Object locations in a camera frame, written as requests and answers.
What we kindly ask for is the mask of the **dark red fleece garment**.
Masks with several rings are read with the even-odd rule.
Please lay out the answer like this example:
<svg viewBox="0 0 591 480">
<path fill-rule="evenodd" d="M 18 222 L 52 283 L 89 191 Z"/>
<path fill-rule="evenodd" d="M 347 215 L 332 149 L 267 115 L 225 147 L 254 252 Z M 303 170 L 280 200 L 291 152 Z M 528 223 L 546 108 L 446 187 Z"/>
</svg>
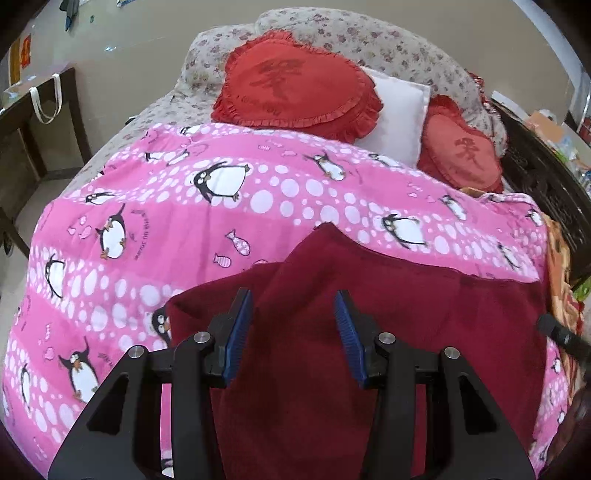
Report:
<svg viewBox="0 0 591 480">
<path fill-rule="evenodd" d="M 530 479 L 542 286 L 389 257 L 335 227 L 287 259 L 172 297 L 180 342 L 219 316 L 212 360 L 231 479 Z"/>
</svg>

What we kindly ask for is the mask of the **orange patterned blanket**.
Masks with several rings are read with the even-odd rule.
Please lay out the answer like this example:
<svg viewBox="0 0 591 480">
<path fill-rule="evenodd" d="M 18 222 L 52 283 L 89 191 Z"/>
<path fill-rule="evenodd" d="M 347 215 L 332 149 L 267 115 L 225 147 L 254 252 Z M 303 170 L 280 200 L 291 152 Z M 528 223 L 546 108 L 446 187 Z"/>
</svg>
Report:
<svg viewBox="0 0 591 480">
<path fill-rule="evenodd" d="M 483 192 L 472 187 L 464 187 L 460 191 L 481 199 L 493 199 L 491 192 Z M 583 303 L 579 302 L 568 282 L 570 279 L 571 253 L 563 238 L 561 226 L 546 215 L 541 213 L 541 219 L 547 230 L 547 260 L 546 266 L 549 277 L 549 291 L 551 298 L 551 313 L 560 324 L 581 335 L 583 333 Z M 581 368 L 576 366 L 575 360 L 568 355 L 564 347 L 559 347 L 560 358 L 568 381 L 568 401 L 572 403 L 575 393 L 580 387 Z"/>
</svg>

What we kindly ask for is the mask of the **small red heart pillow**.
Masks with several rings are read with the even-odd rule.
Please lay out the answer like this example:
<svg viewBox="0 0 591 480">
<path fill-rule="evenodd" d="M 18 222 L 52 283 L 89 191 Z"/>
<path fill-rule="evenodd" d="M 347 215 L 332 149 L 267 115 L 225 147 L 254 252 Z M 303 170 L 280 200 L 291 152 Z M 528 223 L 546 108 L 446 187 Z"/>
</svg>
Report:
<svg viewBox="0 0 591 480">
<path fill-rule="evenodd" d="M 493 142 L 471 127 L 448 96 L 431 98 L 417 168 L 456 189 L 503 191 L 502 168 Z"/>
</svg>

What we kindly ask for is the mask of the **pink penguin print blanket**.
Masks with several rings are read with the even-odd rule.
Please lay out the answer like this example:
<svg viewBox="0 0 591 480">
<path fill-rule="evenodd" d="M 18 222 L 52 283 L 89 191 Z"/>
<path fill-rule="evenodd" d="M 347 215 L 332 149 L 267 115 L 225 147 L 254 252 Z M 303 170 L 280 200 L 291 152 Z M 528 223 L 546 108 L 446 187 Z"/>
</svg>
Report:
<svg viewBox="0 0 591 480">
<path fill-rule="evenodd" d="M 231 479 L 352 479 L 375 396 L 332 313 L 360 310 L 420 349 L 458 348 L 541 470 L 567 411 L 546 309 L 548 233 L 524 194 L 470 196 L 303 133 L 156 124 L 47 205 L 4 360 L 3 407 L 46 474 L 122 355 L 204 329 L 252 290 L 245 353 L 212 403 Z"/>
</svg>

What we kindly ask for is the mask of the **floral beige quilt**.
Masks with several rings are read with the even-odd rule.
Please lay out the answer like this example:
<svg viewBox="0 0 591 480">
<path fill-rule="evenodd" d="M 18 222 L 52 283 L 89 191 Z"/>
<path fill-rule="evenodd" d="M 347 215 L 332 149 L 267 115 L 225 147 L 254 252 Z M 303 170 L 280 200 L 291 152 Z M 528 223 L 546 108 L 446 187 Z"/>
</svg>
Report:
<svg viewBox="0 0 591 480">
<path fill-rule="evenodd" d="M 174 88 L 146 107 L 136 119 L 117 129 L 81 169 L 67 189 L 97 179 L 114 154 L 139 139 L 151 125 L 204 123 L 224 81 L 231 51 L 269 31 L 287 31 L 297 41 L 322 47 L 363 67 L 391 77 L 427 85 L 460 107 L 464 120 L 487 135 L 498 156 L 508 147 L 501 116 L 484 97 L 477 81 L 450 55 L 427 39 L 397 25 L 346 10 L 291 7 L 263 12 L 256 22 L 215 27 L 192 41 Z"/>
</svg>

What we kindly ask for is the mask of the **large red heart pillow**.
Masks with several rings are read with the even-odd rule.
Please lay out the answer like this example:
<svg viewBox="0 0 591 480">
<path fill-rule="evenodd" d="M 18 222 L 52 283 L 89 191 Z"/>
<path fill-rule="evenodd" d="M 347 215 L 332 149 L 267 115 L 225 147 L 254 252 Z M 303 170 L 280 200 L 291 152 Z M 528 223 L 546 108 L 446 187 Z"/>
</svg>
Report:
<svg viewBox="0 0 591 480">
<path fill-rule="evenodd" d="M 229 54 L 211 119 L 353 143 L 374 130 L 383 107 L 353 61 L 270 30 Z"/>
</svg>

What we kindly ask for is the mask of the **white square pillow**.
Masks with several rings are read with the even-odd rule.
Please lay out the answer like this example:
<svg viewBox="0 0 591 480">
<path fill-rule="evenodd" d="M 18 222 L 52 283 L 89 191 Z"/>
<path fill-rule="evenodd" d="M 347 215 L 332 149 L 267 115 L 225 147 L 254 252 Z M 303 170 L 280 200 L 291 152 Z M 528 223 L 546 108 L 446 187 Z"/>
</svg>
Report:
<svg viewBox="0 0 591 480">
<path fill-rule="evenodd" d="M 422 134 L 431 100 L 427 85 L 404 81 L 363 67 L 375 83 L 383 108 L 376 127 L 355 145 L 393 161 L 416 168 Z"/>
</svg>

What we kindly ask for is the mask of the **dark wooden bed frame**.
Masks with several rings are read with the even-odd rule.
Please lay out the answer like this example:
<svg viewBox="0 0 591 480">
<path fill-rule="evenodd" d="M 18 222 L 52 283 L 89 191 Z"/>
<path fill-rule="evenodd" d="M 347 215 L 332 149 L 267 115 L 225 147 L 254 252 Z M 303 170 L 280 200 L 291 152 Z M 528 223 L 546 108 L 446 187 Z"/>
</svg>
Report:
<svg viewBox="0 0 591 480">
<path fill-rule="evenodd" d="M 504 178 L 518 192 L 530 195 L 557 221 L 571 252 L 570 285 L 580 287 L 590 277 L 590 198 L 557 154 L 525 123 L 496 101 L 508 147 L 501 158 Z"/>
</svg>

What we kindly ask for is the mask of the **dark wooden desk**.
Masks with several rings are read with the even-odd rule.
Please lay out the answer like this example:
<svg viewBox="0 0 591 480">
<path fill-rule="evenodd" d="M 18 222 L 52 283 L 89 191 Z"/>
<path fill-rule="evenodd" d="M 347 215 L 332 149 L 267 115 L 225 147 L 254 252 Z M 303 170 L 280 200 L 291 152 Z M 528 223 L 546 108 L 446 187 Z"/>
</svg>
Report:
<svg viewBox="0 0 591 480">
<path fill-rule="evenodd" d="M 81 162 L 87 164 L 91 149 L 82 120 L 78 98 L 76 70 L 67 65 L 60 73 L 61 92 L 57 94 L 54 79 L 49 78 L 37 85 L 39 102 L 55 103 L 61 99 L 61 106 L 67 106 Z M 29 246 L 15 225 L 16 215 L 20 213 L 36 188 L 43 181 L 71 179 L 80 169 L 71 167 L 58 170 L 47 168 L 39 145 L 31 129 L 31 122 L 40 110 L 35 108 L 31 95 L 26 91 L 18 100 L 1 113 L 1 140 L 3 142 L 16 135 L 24 151 L 25 159 L 1 158 L 1 239 L 12 244 L 27 256 Z"/>
</svg>

